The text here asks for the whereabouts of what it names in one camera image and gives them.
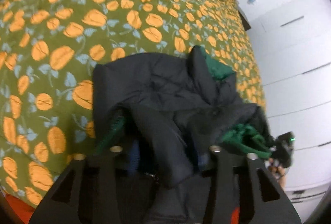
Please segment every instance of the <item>cabinet handle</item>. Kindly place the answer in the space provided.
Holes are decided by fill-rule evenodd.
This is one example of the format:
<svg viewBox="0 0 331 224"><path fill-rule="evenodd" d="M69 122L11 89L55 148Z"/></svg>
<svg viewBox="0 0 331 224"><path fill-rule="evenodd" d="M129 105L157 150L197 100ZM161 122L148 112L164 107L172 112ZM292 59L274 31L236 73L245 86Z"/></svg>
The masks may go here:
<svg viewBox="0 0 331 224"><path fill-rule="evenodd" d="M294 19L294 20L290 20L289 22L287 22L287 23L281 25L280 27L283 27L283 26L285 26L285 25L289 25L289 24L294 23L295 21L297 21L297 20L301 20L301 19L303 19L303 18L304 18L304 16L302 15L302 16L299 17L299 18L296 18L296 19Z"/></svg>
<svg viewBox="0 0 331 224"><path fill-rule="evenodd" d="M308 71L306 71L306 72L303 72L302 75L307 74L307 73L310 73L310 72L312 72L312 71L315 71L315 70L320 69L320 68L323 68L323 67L327 67L327 66L329 66L330 64L331 64L331 62L330 62L330 63L327 63L327 64L324 64L324 65L322 65L322 66L320 66L320 67L313 68L313 69L311 69L311 70L308 70Z"/></svg>

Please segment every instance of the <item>bed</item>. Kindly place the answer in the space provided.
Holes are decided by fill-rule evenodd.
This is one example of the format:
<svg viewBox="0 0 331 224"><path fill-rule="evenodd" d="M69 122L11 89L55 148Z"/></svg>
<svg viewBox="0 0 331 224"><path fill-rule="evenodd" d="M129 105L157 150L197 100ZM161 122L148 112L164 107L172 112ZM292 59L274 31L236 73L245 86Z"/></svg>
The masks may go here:
<svg viewBox="0 0 331 224"><path fill-rule="evenodd" d="M0 184L33 207L94 149L98 63L201 45L237 72L242 98L265 105L235 0L1 0L0 38Z"/></svg>

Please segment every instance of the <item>metal screw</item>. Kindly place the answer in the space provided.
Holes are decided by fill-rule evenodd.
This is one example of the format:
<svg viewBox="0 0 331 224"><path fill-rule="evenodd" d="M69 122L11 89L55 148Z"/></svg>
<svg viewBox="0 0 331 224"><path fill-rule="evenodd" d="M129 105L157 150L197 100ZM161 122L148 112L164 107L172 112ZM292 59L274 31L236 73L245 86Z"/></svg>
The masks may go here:
<svg viewBox="0 0 331 224"><path fill-rule="evenodd" d="M250 160L257 160L258 156L255 153L248 153L247 158Z"/></svg>
<svg viewBox="0 0 331 224"><path fill-rule="evenodd" d="M74 159L75 159L76 161L82 161L82 160L85 159L85 155L84 155L84 154L76 154L76 155L74 156Z"/></svg>
<svg viewBox="0 0 331 224"><path fill-rule="evenodd" d="M113 153L119 153L122 152L123 148L121 146L113 146L110 148L110 151Z"/></svg>
<svg viewBox="0 0 331 224"><path fill-rule="evenodd" d="M212 152L220 152L222 149L220 146L210 146L209 150Z"/></svg>

